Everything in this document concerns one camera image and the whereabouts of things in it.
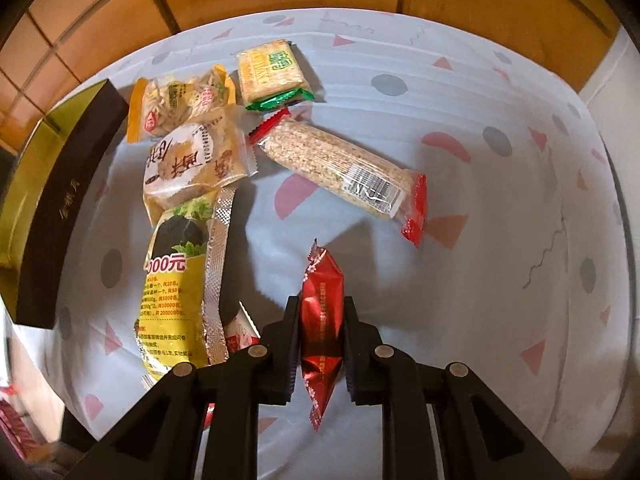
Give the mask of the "red-ended sesame bar pack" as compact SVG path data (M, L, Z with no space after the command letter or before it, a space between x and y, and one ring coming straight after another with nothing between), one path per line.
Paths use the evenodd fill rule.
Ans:
M305 124L288 108L264 120L250 143L271 160L372 216L397 222L420 246L427 216L425 174L400 168L336 134Z

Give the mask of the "yellow green silver snack bag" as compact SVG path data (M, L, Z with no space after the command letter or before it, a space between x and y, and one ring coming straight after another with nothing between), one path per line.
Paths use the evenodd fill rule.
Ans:
M179 363L206 367L229 357L219 304L235 192L226 186L192 198L155 226L134 322L145 387Z

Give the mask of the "beige round pastry pack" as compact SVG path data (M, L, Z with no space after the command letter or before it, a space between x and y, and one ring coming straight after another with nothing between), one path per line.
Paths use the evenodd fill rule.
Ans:
M253 148L229 117L181 125L152 145L145 161L142 195L150 222L256 172Z

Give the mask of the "red foil snack packet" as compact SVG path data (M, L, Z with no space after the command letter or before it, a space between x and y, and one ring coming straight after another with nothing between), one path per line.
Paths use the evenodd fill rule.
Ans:
M317 242L308 255L299 315L300 367L311 400L311 427L318 431L343 363L344 275Z

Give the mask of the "orange seed snack bag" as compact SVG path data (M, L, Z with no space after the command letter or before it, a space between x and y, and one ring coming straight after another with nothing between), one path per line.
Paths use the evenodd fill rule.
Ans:
M126 140L135 144L161 138L217 108L236 103L235 84L220 64L200 76L139 78L132 88Z

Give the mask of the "dark box with gold interior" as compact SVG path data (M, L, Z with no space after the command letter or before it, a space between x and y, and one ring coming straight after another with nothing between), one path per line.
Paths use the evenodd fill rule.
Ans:
M103 79L37 122L1 194L1 299L18 325L50 330L89 184L128 104Z

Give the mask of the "patterned white tablecloth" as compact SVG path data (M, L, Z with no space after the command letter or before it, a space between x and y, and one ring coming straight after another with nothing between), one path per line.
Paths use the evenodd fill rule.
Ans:
M231 370L297 299L293 387L258 411L259 479L377 479L382 411L349 396L347 313L378 365L478 378L574 472L630 356L623 196L559 76L446 25L250 14L100 70L129 127L55 205L51 328L17 335L104 437L175 366Z

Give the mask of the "green yellow cracker pack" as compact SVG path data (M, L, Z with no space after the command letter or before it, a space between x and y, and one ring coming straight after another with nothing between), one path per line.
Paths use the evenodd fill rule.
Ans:
M289 41L278 39L248 48L236 55L236 62L247 110L265 113L288 103L314 100Z

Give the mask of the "red white Angel Love packet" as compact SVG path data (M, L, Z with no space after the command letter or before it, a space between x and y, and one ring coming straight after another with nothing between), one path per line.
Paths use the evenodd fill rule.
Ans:
M205 349L209 365L226 362L230 356L260 341L260 333L242 302L226 324L217 316L205 323Z

